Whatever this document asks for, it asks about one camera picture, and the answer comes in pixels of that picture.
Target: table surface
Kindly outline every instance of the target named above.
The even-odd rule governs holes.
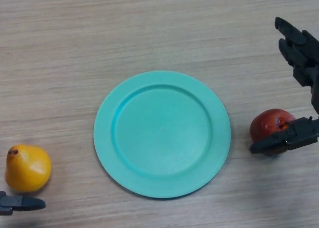
[[[318,145],[252,156],[252,119],[271,108],[317,116],[278,50],[280,16],[319,37],[319,0],[0,0],[0,171],[17,143],[52,158],[38,212],[3,228],[287,228],[319,226]],[[220,173],[170,201],[133,195],[100,166],[97,109],[124,79],[175,70],[223,100],[233,140]],[[0,186],[9,192],[4,177]]]

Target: plate center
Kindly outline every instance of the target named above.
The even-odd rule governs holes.
[[[131,95],[113,122],[114,147],[135,170],[157,176],[193,165],[211,140],[207,112],[177,87],[147,87]]]

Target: teal plate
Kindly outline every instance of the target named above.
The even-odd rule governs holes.
[[[135,75],[101,104],[94,145],[107,173],[126,189],[175,198],[207,184],[223,166],[231,126],[218,96],[178,72]]]

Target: apple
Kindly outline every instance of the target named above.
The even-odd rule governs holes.
[[[250,124],[250,136],[253,142],[270,136],[274,132],[285,130],[287,123],[296,120],[289,112],[281,109],[271,109],[262,112]]]

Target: wooden table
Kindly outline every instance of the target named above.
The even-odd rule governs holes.
[[[280,16],[319,37],[319,0],[0,0],[0,171],[17,143],[53,163],[38,212],[2,228],[287,228],[319,226],[318,145],[278,159],[248,147],[251,120],[270,108],[316,115],[278,50]],[[231,119],[221,172],[191,196],[128,193],[100,166],[92,142],[108,92],[144,71],[206,83]],[[1,189],[9,192],[4,176]]]

